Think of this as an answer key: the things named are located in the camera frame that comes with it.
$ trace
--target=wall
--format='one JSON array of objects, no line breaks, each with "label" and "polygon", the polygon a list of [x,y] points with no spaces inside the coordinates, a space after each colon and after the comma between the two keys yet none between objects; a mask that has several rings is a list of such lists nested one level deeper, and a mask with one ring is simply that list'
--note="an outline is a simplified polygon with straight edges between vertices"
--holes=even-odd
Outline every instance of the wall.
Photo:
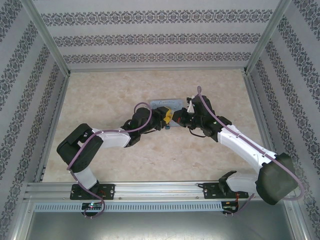
[{"label": "wall", "polygon": [[0,0],[0,240],[33,182],[64,76],[18,0]]},{"label": "wall", "polygon": [[291,155],[306,193],[302,210],[320,239],[320,8],[294,0],[251,72],[277,152]]},{"label": "wall", "polygon": [[35,0],[71,70],[245,67],[279,0]]}]

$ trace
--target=robotic arm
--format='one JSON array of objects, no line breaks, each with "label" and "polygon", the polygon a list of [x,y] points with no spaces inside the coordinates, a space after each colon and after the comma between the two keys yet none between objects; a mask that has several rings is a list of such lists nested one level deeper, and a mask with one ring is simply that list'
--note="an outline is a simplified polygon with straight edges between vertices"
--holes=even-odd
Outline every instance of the robotic arm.
[{"label": "robotic arm", "polygon": [[[209,110],[215,114],[207,97],[202,96],[202,98]],[[160,131],[172,119],[181,127],[189,128],[190,131],[195,128],[200,128],[206,137],[210,137],[215,142],[232,149],[256,171],[256,174],[242,174],[231,171],[222,176],[219,179],[219,189],[225,195],[229,192],[254,193],[259,194],[266,203],[275,205],[298,186],[297,182],[286,171],[265,157],[265,155],[268,154],[294,173],[292,160],[287,154],[282,153],[277,155],[272,151],[267,151],[243,135],[232,125],[231,121],[223,116],[218,116],[217,118],[227,127],[221,125],[205,108],[199,95],[187,98],[187,102],[189,103],[188,109],[182,108],[174,113],[167,107],[152,109],[149,122],[150,110],[147,108],[138,108],[132,116],[132,119],[126,121],[121,128],[117,129],[118,132],[102,132],[92,137],[70,170],[86,189],[98,194],[97,189],[99,182],[89,167],[98,149],[131,147],[140,140],[141,135],[153,132],[151,131],[152,129]],[[140,130],[130,132],[130,130],[141,127],[144,124],[146,125]],[[84,143],[91,135],[97,132],[99,132],[98,129],[90,128],[86,123],[79,125],[58,146],[58,154],[63,161],[69,165],[81,148],[79,142]]]},{"label": "robotic arm", "polygon": [[[207,97],[202,97],[209,110],[215,114]],[[223,116],[217,116],[227,128],[222,126],[209,114],[200,96],[187,98],[187,102],[189,103],[188,109],[175,111],[172,119],[181,127],[188,127],[190,130],[200,128],[205,136],[233,150],[256,171],[256,174],[243,174],[236,171],[225,174],[219,179],[219,188],[224,194],[229,191],[259,194],[266,203],[275,205],[298,186],[298,183],[286,171],[266,157],[268,154],[294,173],[292,159],[287,154],[277,155],[263,148],[241,133],[231,121]]]}]

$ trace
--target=purple cable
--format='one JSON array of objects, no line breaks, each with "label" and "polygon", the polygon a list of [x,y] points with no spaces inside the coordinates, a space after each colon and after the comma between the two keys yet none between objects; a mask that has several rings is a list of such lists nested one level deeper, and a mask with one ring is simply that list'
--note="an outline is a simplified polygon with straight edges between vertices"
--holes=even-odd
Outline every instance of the purple cable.
[{"label": "purple cable", "polygon": [[248,205],[248,203],[250,202],[250,200],[255,196],[255,194],[251,194],[251,196],[248,198],[248,200],[243,204],[243,206],[237,211],[235,212],[233,215],[238,214],[240,212],[242,212],[244,210],[244,208]]},{"label": "purple cable", "polygon": [[229,132],[231,132],[232,134],[234,134],[235,136],[239,137],[240,139],[242,139],[243,141],[245,141],[247,144],[249,144],[251,147],[253,147],[255,150],[257,150],[259,153],[263,154],[264,156],[266,156],[268,159],[270,159],[272,162],[274,162],[275,164],[277,164],[280,168],[282,168],[283,170],[285,170],[299,185],[300,187],[300,195],[297,197],[284,197],[282,200],[287,200],[287,201],[296,201],[301,199],[304,194],[305,194],[305,188],[303,186],[303,184],[301,183],[301,181],[299,180],[299,178],[297,178],[296,175],[294,175],[288,168],[286,168],[285,166],[283,166],[280,162],[278,162],[277,160],[273,159],[271,156],[269,156],[268,154],[266,154],[266,152],[262,151],[260,148],[258,148],[257,146],[255,146],[252,142],[250,142],[249,140],[247,140],[245,137],[243,137],[242,135],[239,135],[238,133],[234,132],[233,130],[231,130],[230,128],[228,128],[222,121],[220,121],[219,118],[217,118],[216,115],[214,115],[214,113],[210,110],[210,108],[207,106],[204,98],[201,95],[201,86],[197,87],[197,91],[198,91],[198,95],[205,107],[205,109],[210,113],[210,115],[218,122],[220,123],[225,129],[227,129]]},{"label": "purple cable", "polygon": [[[138,103],[137,105],[135,105],[134,107],[134,113],[136,113],[136,109],[139,105],[141,104],[144,104],[146,105],[148,108],[149,108],[149,111],[150,111],[150,114],[149,114],[149,118],[147,119],[147,121],[145,122],[145,124],[143,124],[142,126],[136,128],[136,129],[132,129],[132,130],[102,130],[102,131],[97,131],[95,132],[94,134],[92,134],[85,142],[84,144],[81,146],[81,148],[79,149],[79,151],[76,153],[76,155],[74,156],[74,158],[72,159],[72,161],[70,162],[70,164],[68,165],[68,167],[66,168],[67,170],[69,170],[70,174],[72,175],[72,177],[75,179],[75,181],[78,183],[78,185],[83,189],[85,190],[87,193],[91,194],[92,196],[96,197],[97,199],[101,200],[101,203],[103,205],[102,207],[102,210],[100,212],[98,212],[96,215],[94,216],[90,216],[90,219],[93,219],[93,218],[96,218],[98,217],[99,215],[103,214],[103,212],[105,211],[106,209],[106,203],[104,201],[104,199],[96,194],[94,194],[93,192],[89,191],[88,189],[85,188],[85,186],[83,186],[78,178],[76,177],[76,175],[70,170],[70,168],[72,167],[72,165],[75,163],[75,161],[77,160],[77,158],[79,157],[79,155],[81,154],[81,152],[84,150],[85,146],[88,144],[88,142],[90,142],[90,140],[98,135],[98,134],[102,134],[102,133],[107,133],[107,132],[113,132],[113,133],[132,133],[132,132],[136,132],[136,131],[139,131],[140,129],[143,129],[149,122],[150,122],[150,119],[152,117],[152,109],[151,109],[151,106],[146,103],[146,102],[140,102]],[[86,211],[88,210],[89,208],[86,208],[84,210],[84,217],[87,218],[89,216],[86,215]]]}]

